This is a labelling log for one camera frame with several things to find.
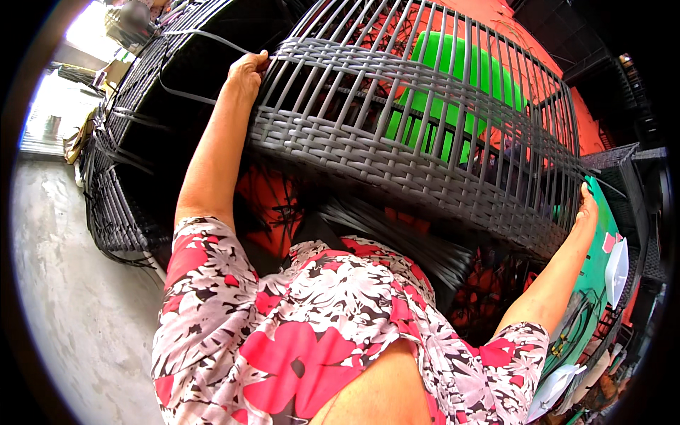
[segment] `woman's hand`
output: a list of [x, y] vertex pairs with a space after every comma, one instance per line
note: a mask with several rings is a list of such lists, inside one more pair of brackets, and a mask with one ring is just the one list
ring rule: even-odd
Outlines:
[[576, 214], [574, 226], [571, 228], [571, 233], [576, 233], [584, 240], [590, 242], [595, 236], [595, 228], [598, 220], [598, 206], [593, 196], [588, 191], [588, 184], [585, 182], [581, 185], [581, 207]]
[[269, 66], [268, 58], [269, 53], [266, 50], [260, 54], [248, 53], [241, 56], [229, 67], [224, 89], [227, 89], [232, 96], [238, 95], [243, 101], [252, 105], [260, 90], [262, 74]]

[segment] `fingers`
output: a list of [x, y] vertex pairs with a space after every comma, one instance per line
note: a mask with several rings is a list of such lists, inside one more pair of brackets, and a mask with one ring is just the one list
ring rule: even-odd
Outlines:
[[248, 71], [260, 72], [267, 68], [267, 59], [269, 59], [269, 53], [266, 50], [263, 50], [260, 54], [247, 53], [231, 64], [230, 68], [242, 67]]
[[582, 183], [581, 185], [581, 207], [579, 212], [576, 214], [576, 221], [580, 221], [584, 218], [595, 218], [597, 219], [598, 206], [597, 202], [593, 198], [592, 194], [588, 190], [588, 184]]

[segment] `wicker furniture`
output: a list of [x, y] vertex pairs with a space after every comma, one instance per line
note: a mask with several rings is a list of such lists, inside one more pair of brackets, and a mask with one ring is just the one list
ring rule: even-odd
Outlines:
[[515, 42], [425, 0], [321, 0], [272, 56], [249, 138], [273, 166], [536, 259], [563, 242], [582, 181], [571, 94]]

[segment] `woman's right hand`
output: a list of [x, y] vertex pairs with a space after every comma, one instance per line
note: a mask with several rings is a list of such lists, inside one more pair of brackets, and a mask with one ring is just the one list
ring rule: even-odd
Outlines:
[[241, 99], [252, 105], [260, 90], [262, 73], [269, 66], [268, 58], [269, 53], [266, 50], [260, 54], [244, 54], [229, 67], [229, 75], [224, 87], [228, 87], [232, 95], [238, 94], [242, 96]]

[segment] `woman's arm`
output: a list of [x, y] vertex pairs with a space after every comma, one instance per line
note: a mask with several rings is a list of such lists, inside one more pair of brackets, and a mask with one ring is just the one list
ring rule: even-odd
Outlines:
[[268, 53], [246, 54], [229, 68], [215, 109], [186, 170], [175, 211], [185, 217], [213, 216], [234, 229], [234, 188], [248, 118], [260, 88]]
[[581, 195], [583, 205], [571, 233], [529, 289], [505, 312], [496, 333], [510, 324], [532, 322], [552, 334], [562, 319], [597, 226], [597, 203], [586, 183], [581, 185]]

